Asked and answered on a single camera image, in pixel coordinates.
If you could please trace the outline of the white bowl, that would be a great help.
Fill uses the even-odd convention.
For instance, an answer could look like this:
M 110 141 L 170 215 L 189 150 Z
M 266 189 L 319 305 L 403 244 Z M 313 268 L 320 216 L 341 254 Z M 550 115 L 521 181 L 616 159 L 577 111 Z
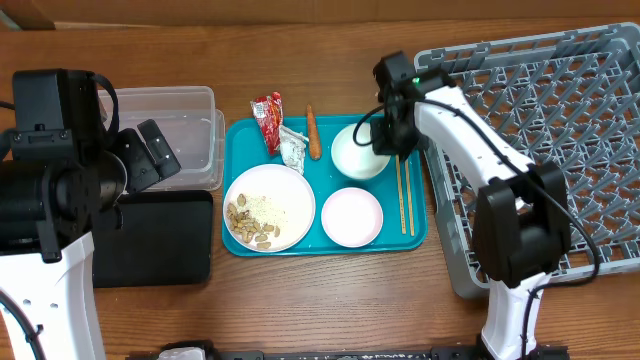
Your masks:
M 355 180 L 369 180 L 386 168 L 390 156 L 376 155 L 371 145 L 357 145 L 353 140 L 355 127 L 355 124 L 348 125 L 335 136 L 331 158 L 343 175 Z

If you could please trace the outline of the small pink plate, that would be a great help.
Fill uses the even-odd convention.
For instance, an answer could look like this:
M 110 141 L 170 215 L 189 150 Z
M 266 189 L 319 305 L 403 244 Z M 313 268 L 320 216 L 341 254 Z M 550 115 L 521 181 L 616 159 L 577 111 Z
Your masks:
M 325 234 L 334 243 L 346 248 L 360 248 L 380 234 L 384 213 L 370 192 L 348 187 L 327 198 L 321 211 L 321 223 Z

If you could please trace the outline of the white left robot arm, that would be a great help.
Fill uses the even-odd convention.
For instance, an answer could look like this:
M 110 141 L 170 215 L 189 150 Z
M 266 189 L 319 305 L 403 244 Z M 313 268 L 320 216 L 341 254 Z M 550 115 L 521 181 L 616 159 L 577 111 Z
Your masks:
M 181 166 L 153 120 L 122 128 L 84 70 L 19 71 L 1 135 L 1 315 L 18 359 L 102 359 L 93 229 L 122 224 L 123 194 Z

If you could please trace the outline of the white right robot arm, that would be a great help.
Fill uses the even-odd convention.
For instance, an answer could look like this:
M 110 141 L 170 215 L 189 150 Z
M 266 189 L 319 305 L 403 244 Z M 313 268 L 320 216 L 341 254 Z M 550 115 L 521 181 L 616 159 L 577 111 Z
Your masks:
M 373 68 L 379 105 L 361 118 L 367 146 L 401 161 L 426 141 L 441 146 L 471 185 L 472 245 L 489 279 L 486 322 L 464 359 L 566 359 L 562 346 L 540 346 L 535 328 L 551 275 L 571 247 L 571 232 L 594 240 L 570 213 L 565 176 L 504 141 L 443 70 L 419 72 L 399 51 Z

